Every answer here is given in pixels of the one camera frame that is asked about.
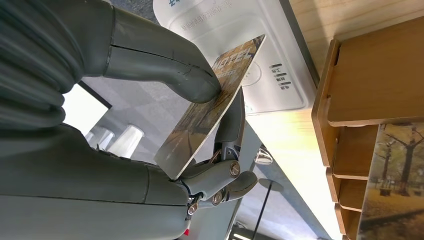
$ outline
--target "metal screw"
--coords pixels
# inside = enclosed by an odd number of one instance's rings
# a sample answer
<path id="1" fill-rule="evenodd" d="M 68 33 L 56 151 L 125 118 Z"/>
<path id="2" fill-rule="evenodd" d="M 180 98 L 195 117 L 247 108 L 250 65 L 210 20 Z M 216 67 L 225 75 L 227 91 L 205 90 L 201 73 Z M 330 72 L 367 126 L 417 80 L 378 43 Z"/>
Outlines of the metal screw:
<path id="1" fill-rule="evenodd" d="M 223 200 L 223 195 L 219 191 L 219 192 L 215 193 L 215 195 L 213 195 L 212 204 L 216 206 L 216 205 L 220 204 L 222 200 Z"/>
<path id="2" fill-rule="evenodd" d="M 193 203 L 187 210 L 188 215 L 193 215 L 197 209 L 199 208 L 199 204 L 197 202 Z"/>
<path id="3" fill-rule="evenodd" d="M 231 167 L 229 168 L 229 174 L 233 179 L 240 175 L 240 165 L 238 162 L 231 164 Z"/>

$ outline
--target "wooden table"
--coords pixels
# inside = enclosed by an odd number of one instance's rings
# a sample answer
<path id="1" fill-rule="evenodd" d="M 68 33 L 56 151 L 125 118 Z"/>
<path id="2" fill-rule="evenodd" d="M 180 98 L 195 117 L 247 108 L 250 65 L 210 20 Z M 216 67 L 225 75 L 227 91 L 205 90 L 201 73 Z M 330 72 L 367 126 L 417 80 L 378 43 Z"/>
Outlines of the wooden table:
<path id="1" fill-rule="evenodd" d="M 424 0 L 290 0 L 321 74 L 331 39 L 340 41 L 424 16 Z M 247 121 L 322 226 L 341 239 L 311 121 L 311 110 L 249 116 Z"/>

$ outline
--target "tree photo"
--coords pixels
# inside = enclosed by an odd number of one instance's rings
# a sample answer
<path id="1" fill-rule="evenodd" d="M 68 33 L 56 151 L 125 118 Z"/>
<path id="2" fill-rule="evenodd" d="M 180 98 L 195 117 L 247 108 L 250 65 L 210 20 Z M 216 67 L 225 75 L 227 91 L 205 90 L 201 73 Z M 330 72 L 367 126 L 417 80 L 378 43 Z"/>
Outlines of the tree photo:
<path id="1" fill-rule="evenodd" d="M 380 125 L 360 239 L 424 239 L 424 123 Z"/>

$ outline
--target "robotic arm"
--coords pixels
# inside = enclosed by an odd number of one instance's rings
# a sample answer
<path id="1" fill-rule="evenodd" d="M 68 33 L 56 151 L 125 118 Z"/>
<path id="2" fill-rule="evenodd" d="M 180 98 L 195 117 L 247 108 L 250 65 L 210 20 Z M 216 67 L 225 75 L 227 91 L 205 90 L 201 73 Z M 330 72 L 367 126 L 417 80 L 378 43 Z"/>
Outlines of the robotic arm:
<path id="1" fill-rule="evenodd" d="M 101 0 L 0 0 L 0 51 L 2 239 L 176 239 L 197 209 L 256 184 L 238 163 L 241 91 L 220 123 L 213 158 L 177 180 L 92 149 L 62 123 L 62 94 L 83 76 L 158 81 L 195 103 L 216 97 L 211 67 L 175 33 Z"/>

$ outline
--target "wooden display rack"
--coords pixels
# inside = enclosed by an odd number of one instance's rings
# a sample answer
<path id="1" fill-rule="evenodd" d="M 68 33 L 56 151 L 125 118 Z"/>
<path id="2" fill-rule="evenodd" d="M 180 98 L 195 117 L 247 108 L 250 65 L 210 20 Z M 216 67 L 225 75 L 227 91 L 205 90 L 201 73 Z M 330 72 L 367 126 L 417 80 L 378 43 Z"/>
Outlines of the wooden display rack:
<path id="1" fill-rule="evenodd" d="M 424 121 L 424 17 L 332 40 L 312 122 L 343 239 L 356 239 L 379 124 Z"/>

